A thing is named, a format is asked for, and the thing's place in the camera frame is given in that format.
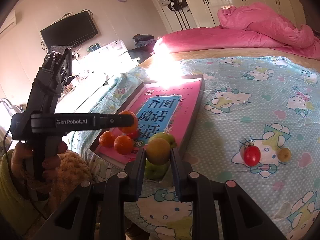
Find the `finger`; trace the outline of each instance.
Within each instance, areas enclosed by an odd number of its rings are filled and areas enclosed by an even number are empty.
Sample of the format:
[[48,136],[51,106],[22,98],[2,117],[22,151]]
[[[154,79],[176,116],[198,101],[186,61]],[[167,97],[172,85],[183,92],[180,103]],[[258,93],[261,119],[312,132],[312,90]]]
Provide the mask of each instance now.
[[23,159],[31,158],[32,154],[33,154],[32,146],[19,142],[17,143],[12,153],[11,162],[22,163]]
[[10,167],[11,167],[12,174],[17,179],[22,179],[22,175],[21,175],[21,171],[23,169],[22,160],[32,157],[32,153],[33,153],[32,147],[24,143],[17,143],[16,147],[14,148],[14,151],[11,156]]
[[45,169],[54,169],[58,168],[61,164],[61,159],[58,155],[51,156],[49,158],[44,159],[42,162],[42,167]]
[[68,150],[68,146],[64,141],[61,141],[58,145],[58,153],[64,153]]
[[50,170],[45,170],[42,173],[42,177],[47,181],[52,181],[56,180],[58,177],[58,170],[57,169],[50,169]]

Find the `blue polka dot sheet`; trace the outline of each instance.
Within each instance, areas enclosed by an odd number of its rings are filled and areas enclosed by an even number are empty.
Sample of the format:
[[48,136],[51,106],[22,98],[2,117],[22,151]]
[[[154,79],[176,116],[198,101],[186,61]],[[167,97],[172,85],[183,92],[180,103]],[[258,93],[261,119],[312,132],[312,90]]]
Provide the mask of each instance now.
[[[205,79],[185,160],[210,180],[236,181],[287,239],[303,237],[320,211],[319,73],[273,56],[181,60],[180,67]],[[121,78],[95,111],[115,112],[148,76],[136,68]],[[98,133],[83,132],[77,144],[94,179],[103,181],[119,170],[88,149]],[[243,153],[252,144],[261,159],[250,167]],[[282,148],[290,149],[290,159],[278,158]],[[191,239],[192,204],[180,203],[174,187],[145,181],[125,214],[159,239]]]

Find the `black tv screen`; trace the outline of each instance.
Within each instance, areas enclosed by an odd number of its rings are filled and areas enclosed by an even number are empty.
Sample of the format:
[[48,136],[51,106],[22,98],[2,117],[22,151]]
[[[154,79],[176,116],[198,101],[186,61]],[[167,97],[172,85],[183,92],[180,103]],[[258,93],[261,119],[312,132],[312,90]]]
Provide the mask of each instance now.
[[91,39],[98,34],[88,11],[69,16],[41,31],[44,43],[50,49],[52,45],[73,46]]

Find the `green apple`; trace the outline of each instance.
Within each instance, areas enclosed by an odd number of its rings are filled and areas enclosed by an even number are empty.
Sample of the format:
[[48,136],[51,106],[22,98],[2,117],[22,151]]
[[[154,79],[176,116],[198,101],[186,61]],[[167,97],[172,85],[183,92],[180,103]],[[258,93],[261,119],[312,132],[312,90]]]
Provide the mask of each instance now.
[[165,139],[169,144],[171,148],[177,147],[177,143],[176,143],[176,139],[174,138],[174,136],[170,133],[167,132],[159,132],[154,134],[153,136],[151,136],[149,138],[149,142],[151,142],[152,140],[154,140],[155,138],[162,138]]
[[169,168],[170,162],[164,165],[154,165],[150,161],[146,160],[146,168],[144,171],[144,177],[146,179],[162,179]]

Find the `pink blanket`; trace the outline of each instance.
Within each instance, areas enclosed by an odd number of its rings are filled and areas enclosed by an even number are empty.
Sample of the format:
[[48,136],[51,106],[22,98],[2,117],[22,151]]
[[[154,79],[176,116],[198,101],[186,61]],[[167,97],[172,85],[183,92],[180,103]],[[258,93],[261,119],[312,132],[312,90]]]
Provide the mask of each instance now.
[[273,48],[320,60],[320,41],[312,29],[297,29],[288,19],[263,3],[218,11],[219,26],[170,33],[157,41],[154,51],[188,52],[223,48]]

